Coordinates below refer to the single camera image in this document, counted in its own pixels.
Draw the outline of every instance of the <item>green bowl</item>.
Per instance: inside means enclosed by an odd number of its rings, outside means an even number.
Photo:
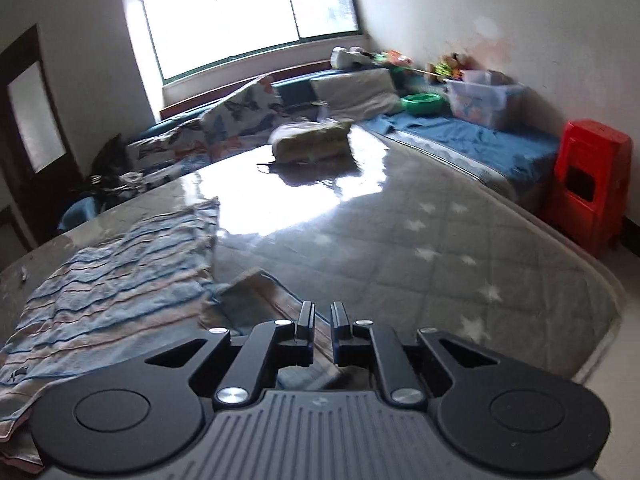
[[[439,113],[443,102],[438,94],[414,94],[402,98],[402,108],[415,116],[434,115]]]

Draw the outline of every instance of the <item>plastic storage box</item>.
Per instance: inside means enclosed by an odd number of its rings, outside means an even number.
[[[482,85],[447,81],[449,104],[454,116],[495,130],[518,126],[522,110],[523,85]]]
[[[495,70],[463,70],[462,81],[493,86],[513,83],[513,79]]]

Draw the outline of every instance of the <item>mattress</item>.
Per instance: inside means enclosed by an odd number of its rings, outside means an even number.
[[[379,115],[362,126],[440,158],[505,198],[524,204],[553,173],[559,139],[534,128],[502,132],[452,117]]]
[[[260,267],[325,318],[342,301],[402,338],[435,326],[564,377],[589,369],[624,298],[607,269],[491,190],[379,139],[352,128],[356,170],[313,168],[307,181],[260,173],[267,147],[183,177],[220,198],[216,279]]]

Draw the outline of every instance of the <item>striped blanket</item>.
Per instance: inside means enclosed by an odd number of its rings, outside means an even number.
[[[54,384],[183,339],[217,304],[212,260],[216,199],[142,220],[122,238],[86,248],[26,303],[0,351],[0,453],[37,472],[20,425]]]

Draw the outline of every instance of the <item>star pattern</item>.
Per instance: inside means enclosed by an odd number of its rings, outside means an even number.
[[[460,316],[460,322],[462,323],[462,328],[458,330],[456,335],[471,339],[476,344],[480,344],[482,338],[491,340],[491,336],[484,329],[484,321],[479,317],[468,319],[465,316]]]
[[[459,202],[451,202],[451,210],[454,213],[458,213],[459,215],[461,215],[462,213],[466,213],[467,211],[469,211],[469,208]]]
[[[479,292],[489,303],[493,303],[494,301],[502,303],[502,298],[500,297],[500,289],[495,285],[486,283],[484,287],[479,290]]]
[[[406,227],[407,229],[409,229],[411,231],[418,232],[420,229],[424,229],[426,227],[426,225],[423,224],[420,220],[407,220],[404,223],[404,227]]]
[[[440,253],[429,247],[418,247],[415,250],[415,255],[427,262],[432,262],[436,256],[440,256]]]
[[[478,263],[471,257],[465,254],[464,256],[460,256],[460,259],[465,265],[469,267],[475,267]]]
[[[421,203],[420,209],[425,213],[432,214],[433,212],[436,211],[436,206],[434,206],[431,202],[427,202],[425,204]]]

